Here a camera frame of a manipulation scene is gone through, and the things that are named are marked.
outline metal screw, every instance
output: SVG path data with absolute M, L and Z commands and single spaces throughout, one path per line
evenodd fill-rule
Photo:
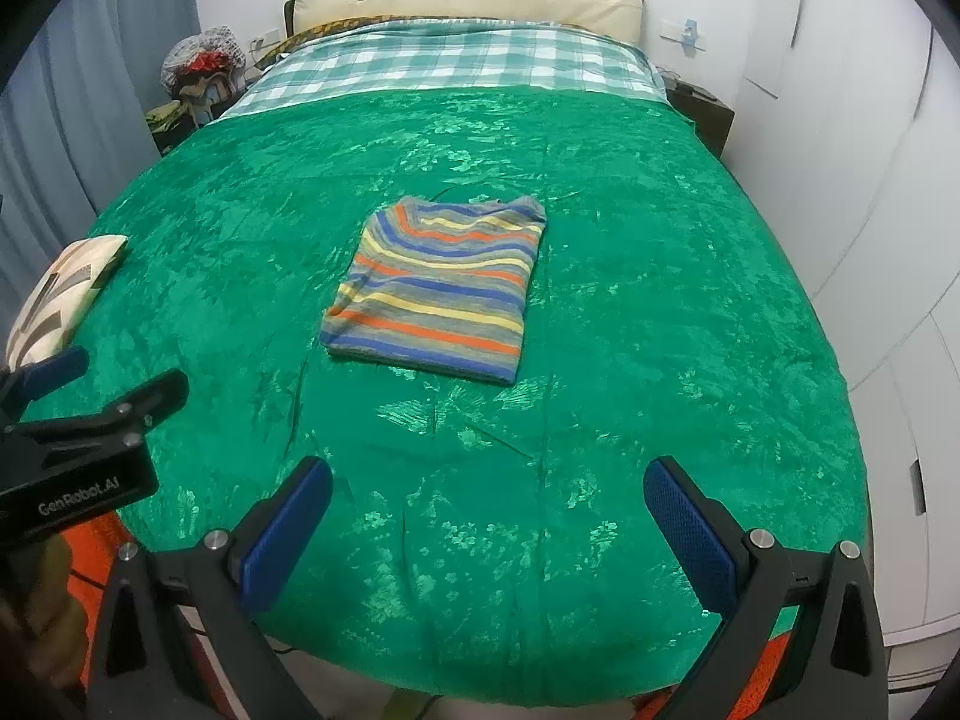
M 770 549 L 776 540 L 770 531 L 765 531 L 762 528 L 756 528 L 755 530 L 750 531 L 750 542 L 753 546 L 760 549 Z
M 227 531 L 218 529 L 216 531 L 210 531 L 203 537 L 203 546 L 216 551 L 227 546 L 228 541 L 230 541 L 230 534 L 227 533 Z
M 123 562 L 128 560 L 133 560 L 136 557 L 136 553 L 140 551 L 140 548 L 136 545 L 135 541 L 126 541 L 120 545 L 120 549 L 117 550 L 117 557 Z
M 860 548 L 852 541 L 841 541 L 840 552 L 844 557 L 849 557 L 851 560 L 856 560 L 860 557 Z

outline green and white checkered blanket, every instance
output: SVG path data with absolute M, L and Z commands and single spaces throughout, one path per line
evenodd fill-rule
M 634 46 L 571 26 L 488 19 L 409 19 L 305 43 L 221 119 L 388 89 L 538 86 L 666 101 Z

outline green bedspread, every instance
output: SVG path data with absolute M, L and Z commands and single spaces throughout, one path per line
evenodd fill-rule
M 316 341 L 363 220 L 400 196 L 532 194 L 548 225 L 518 383 L 335 362 Z M 95 233 L 131 253 L 80 329 L 99 410 L 171 365 L 147 546 L 232 526 L 308 453 L 333 503 L 270 634 L 395 685 L 581 704 L 683 677 L 717 623 L 646 511 L 672 454 L 745 527 L 862 542 L 846 386 L 736 183 L 661 103 L 381 92 L 203 129 Z

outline striped shirt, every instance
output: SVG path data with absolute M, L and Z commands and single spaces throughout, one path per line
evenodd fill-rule
M 544 207 L 404 197 L 367 220 L 323 316 L 331 354 L 512 384 Z

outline blue curtain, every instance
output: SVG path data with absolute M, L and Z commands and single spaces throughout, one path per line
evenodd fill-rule
M 0 341 L 56 255 L 160 155 L 143 112 L 196 0 L 62 0 L 0 95 Z

